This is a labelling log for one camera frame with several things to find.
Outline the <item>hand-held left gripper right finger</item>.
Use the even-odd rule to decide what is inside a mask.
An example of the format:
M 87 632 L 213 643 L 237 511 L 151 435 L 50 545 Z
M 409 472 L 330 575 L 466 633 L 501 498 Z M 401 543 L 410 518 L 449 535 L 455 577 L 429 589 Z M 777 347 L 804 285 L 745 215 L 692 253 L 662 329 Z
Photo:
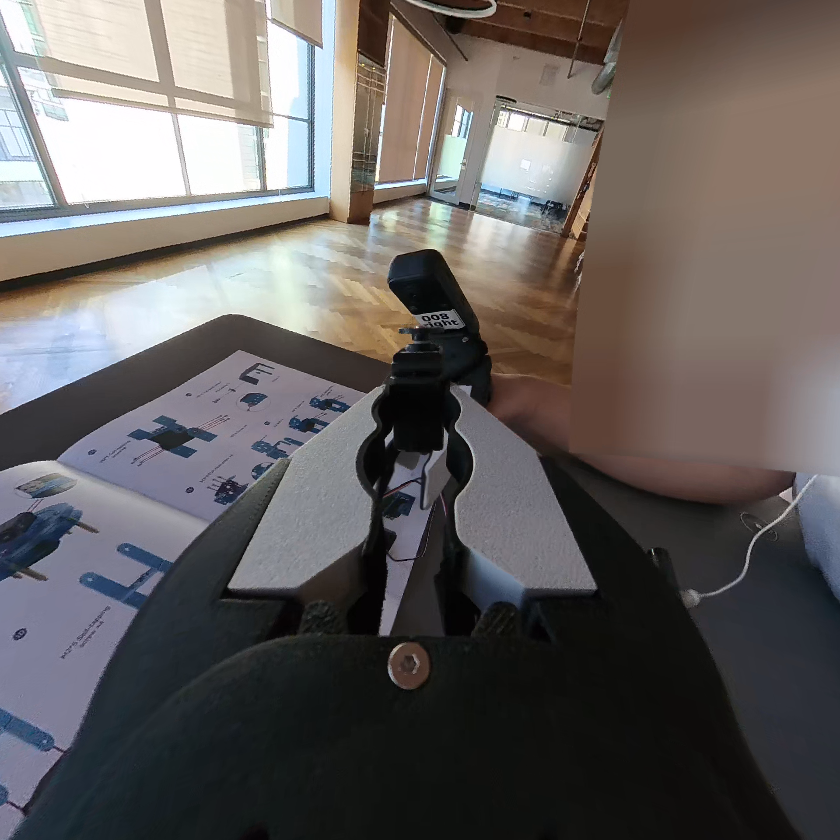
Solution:
M 590 598 L 597 583 L 537 452 L 460 386 L 450 387 L 439 608 L 468 635 L 498 602 Z

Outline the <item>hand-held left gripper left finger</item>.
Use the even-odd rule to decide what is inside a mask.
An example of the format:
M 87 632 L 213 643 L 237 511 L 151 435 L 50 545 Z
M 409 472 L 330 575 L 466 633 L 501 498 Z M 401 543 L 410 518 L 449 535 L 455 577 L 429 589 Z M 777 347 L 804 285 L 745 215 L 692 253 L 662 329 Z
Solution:
M 396 451 L 384 385 L 288 459 L 229 584 L 232 595 L 336 606 L 354 634 L 380 632 L 384 492 Z

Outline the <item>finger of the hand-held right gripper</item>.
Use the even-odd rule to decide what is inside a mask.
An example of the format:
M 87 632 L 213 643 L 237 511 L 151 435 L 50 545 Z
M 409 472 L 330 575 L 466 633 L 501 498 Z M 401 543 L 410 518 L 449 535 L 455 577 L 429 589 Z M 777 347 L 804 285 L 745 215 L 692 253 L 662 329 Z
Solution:
M 459 488 L 460 456 L 451 453 L 431 453 L 422 471 L 422 509 L 427 511 L 442 497 L 444 509 L 451 511 Z

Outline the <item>black servo motor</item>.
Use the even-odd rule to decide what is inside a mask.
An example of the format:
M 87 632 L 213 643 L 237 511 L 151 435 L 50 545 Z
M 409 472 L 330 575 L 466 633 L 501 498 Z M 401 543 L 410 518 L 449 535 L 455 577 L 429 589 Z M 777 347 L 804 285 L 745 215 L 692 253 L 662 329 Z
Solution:
M 393 446 L 398 452 L 429 455 L 444 448 L 448 374 L 443 331 L 401 328 L 411 341 L 397 351 L 386 384 Z

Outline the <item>person's right forearm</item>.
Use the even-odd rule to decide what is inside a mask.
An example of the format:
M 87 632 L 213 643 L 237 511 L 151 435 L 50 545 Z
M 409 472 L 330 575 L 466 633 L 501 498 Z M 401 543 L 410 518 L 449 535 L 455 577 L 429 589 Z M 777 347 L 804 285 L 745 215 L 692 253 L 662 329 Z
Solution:
M 712 505 L 734 506 L 778 496 L 793 487 L 795 473 L 776 469 L 619 455 L 560 456 L 588 465 L 638 490 Z

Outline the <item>person's right hand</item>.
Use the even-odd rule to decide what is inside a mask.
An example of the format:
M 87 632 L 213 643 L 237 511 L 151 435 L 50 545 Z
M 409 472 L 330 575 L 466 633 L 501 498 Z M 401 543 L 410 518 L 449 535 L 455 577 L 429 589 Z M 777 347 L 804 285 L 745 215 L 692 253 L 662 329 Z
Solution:
M 568 385 L 494 373 L 487 410 L 541 454 L 569 453 L 571 396 Z

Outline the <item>glass door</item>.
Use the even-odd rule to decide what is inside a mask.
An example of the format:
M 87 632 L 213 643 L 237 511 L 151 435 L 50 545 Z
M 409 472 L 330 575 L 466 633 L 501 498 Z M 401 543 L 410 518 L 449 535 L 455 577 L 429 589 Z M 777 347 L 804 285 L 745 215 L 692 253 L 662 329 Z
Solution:
M 437 118 L 434 154 L 429 165 L 427 194 L 435 201 L 459 204 L 459 191 L 465 180 L 469 151 L 473 141 L 476 100 L 447 87 Z

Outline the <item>frosted glass partition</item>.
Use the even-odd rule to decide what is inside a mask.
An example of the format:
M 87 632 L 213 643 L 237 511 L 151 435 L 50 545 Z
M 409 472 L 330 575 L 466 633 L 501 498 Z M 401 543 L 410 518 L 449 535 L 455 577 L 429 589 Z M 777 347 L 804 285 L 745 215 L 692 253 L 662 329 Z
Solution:
M 474 201 L 479 214 L 561 234 L 602 119 L 497 99 Z

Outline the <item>narrow mirrored panel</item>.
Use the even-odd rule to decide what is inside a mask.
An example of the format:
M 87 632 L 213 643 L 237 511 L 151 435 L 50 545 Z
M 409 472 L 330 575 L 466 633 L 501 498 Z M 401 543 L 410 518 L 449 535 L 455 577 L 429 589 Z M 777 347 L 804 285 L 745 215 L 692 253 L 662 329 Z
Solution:
M 361 52 L 356 58 L 350 177 L 352 195 L 371 192 L 375 188 L 386 82 L 382 66 Z

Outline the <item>tan roller blind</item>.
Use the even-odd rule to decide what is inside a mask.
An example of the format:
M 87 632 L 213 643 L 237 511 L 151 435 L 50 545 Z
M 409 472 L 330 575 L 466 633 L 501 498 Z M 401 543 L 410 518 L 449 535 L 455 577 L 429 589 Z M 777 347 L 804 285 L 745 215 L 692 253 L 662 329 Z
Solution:
M 425 181 L 445 67 L 394 15 L 386 57 L 375 181 Z

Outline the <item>large office window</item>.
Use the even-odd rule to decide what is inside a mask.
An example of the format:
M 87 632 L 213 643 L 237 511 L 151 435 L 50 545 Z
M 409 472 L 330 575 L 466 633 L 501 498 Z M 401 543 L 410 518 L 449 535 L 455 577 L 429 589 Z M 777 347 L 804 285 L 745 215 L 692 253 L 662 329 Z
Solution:
M 60 100 L 14 62 L 1 19 L 2 220 L 312 190 L 319 48 L 272 24 L 263 3 L 269 128 Z

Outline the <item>printed instruction booklet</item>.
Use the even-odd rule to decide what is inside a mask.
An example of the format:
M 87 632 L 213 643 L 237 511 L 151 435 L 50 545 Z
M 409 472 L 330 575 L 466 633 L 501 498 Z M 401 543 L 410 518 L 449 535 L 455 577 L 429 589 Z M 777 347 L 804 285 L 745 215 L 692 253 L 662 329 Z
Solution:
M 242 350 L 150 393 L 57 460 L 2 471 L 2 838 L 189 541 L 352 405 L 373 405 Z

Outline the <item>beige roller blind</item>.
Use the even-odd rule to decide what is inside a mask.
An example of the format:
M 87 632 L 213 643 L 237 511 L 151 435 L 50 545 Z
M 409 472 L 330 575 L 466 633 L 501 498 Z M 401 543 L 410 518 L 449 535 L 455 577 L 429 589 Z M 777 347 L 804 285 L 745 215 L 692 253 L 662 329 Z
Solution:
M 322 48 L 322 1 L 270 0 L 269 21 L 299 37 L 311 46 Z
M 2 2 L 2 23 L 60 100 L 273 124 L 263 2 Z

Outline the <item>pale garment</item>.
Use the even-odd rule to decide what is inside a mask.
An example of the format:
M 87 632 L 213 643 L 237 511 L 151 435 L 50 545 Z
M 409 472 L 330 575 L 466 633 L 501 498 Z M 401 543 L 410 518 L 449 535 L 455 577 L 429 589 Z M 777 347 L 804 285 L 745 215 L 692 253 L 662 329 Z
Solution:
M 805 551 L 839 598 L 839 478 L 816 476 L 797 507 Z

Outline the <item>silver ventilation duct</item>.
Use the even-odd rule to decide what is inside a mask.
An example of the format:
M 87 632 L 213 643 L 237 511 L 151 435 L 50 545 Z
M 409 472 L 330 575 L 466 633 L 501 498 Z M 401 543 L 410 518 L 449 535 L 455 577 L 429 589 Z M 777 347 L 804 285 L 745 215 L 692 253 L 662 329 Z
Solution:
M 616 27 L 610 44 L 606 50 L 603 66 L 592 81 L 591 93 L 595 96 L 602 95 L 608 91 L 613 84 L 614 76 L 616 74 L 617 59 L 622 44 L 623 25 L 624 20 L 622 19 Z

